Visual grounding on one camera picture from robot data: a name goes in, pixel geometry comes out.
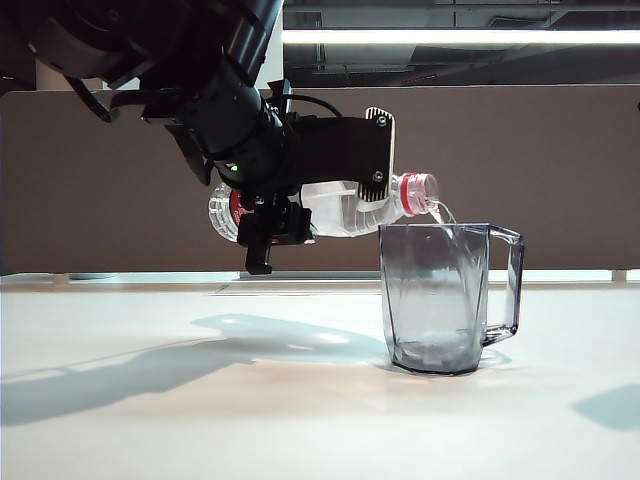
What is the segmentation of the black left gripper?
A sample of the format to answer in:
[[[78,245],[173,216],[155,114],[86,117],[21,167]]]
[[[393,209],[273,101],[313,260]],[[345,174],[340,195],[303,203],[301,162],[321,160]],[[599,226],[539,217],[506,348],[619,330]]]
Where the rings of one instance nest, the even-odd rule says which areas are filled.
[[[246,248],[245,269],[250,274],[271,274],[270,250],[300,245],[313,239],[312,211],[280,192],[291,188],[297,134],[291,125],[271,125],[252,133],[234,152],[238,171],[234,188],[250,203],[251,213],[241,217],[237,243]]]

